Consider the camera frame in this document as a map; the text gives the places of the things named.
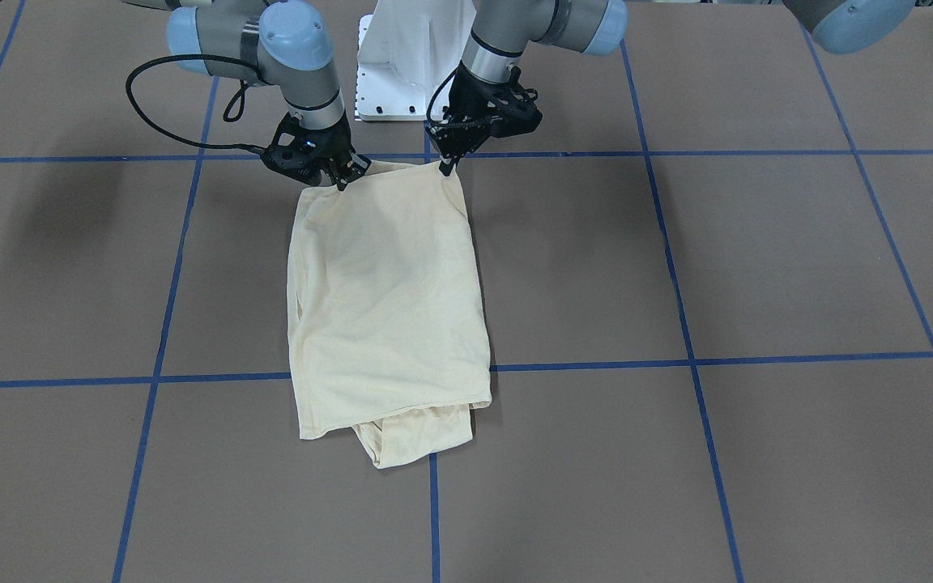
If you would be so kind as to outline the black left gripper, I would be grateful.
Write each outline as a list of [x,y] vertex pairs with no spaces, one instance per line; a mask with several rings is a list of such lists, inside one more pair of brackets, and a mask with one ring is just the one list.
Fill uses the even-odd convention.
[[537,107],[538,93],[519,83],[521,69],[511,66],[509,78],[489,83],[474,76],[465,66],[456,67],[431,96],[426,117],[437,97],[449,85],[449,104],[440,121],[430,121],[427,136],[440,152],[438,170],[451,177],[463,156],[477,151],[489,138],[526,135],[537,129],[542,113]]

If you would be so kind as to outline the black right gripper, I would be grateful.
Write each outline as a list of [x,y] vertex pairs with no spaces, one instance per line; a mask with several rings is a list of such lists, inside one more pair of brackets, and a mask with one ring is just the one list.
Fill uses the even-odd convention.
[[266,168],[296,181],[320,181],[327,176],[339,191],[365,177],[373,165],[367,156],[353,152],[351,125],[345,115],[332,126],[311,130],[286,114],[260,159]]

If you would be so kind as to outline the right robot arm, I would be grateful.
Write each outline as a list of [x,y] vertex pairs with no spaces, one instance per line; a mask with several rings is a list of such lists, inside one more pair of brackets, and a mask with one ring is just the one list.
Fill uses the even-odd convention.
[[270,170],[303,182],[322,178],[345,189],[370,166],[351,142],[351,123],[321,12],[306,1],[167,1],[168,49],[191,55],[186,69],[275,86],[288,114],[266,147]]

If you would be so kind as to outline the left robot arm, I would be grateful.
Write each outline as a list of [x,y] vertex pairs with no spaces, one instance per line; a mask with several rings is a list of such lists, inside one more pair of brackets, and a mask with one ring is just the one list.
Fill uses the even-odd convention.
[[[878,43],[910,15],[912,1],[786,1],[786,10],[820,48],[851,54]],[[623,40],[623,1],[482,1],[456,69],[441,82],[449,103],[429,126],[450,176],[464,156],[492,138],[532,133],[542,121],[537,93],[521,85],[519,62],[529,44],[591,56]]]

